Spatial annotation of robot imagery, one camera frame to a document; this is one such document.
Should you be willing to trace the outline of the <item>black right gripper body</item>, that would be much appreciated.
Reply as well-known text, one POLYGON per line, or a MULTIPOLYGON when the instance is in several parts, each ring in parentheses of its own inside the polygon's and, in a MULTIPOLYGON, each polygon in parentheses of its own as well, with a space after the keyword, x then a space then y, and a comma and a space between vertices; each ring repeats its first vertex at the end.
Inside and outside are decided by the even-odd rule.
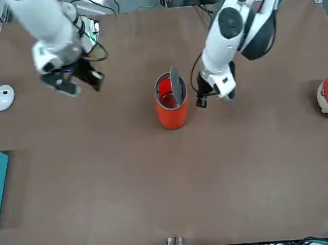
POLYGON ((96 71, 93 69, 89 61, 85 59, 78 59, 75 64, 73 75, 79 80, 87 83, 91 87, 97 87, 96 71))

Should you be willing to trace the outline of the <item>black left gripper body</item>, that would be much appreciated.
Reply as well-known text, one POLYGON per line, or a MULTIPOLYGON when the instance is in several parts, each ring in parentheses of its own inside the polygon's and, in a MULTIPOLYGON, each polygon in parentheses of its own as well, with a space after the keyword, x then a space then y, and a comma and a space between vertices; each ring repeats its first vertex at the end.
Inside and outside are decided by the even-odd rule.
POLYGON ((206 82, 205 79, 202 77, 201 72, 199 72, 197 75, 197 86, 198 97, 216 95, 216 92, 213 87, 210 86, 208 82, 206 82))

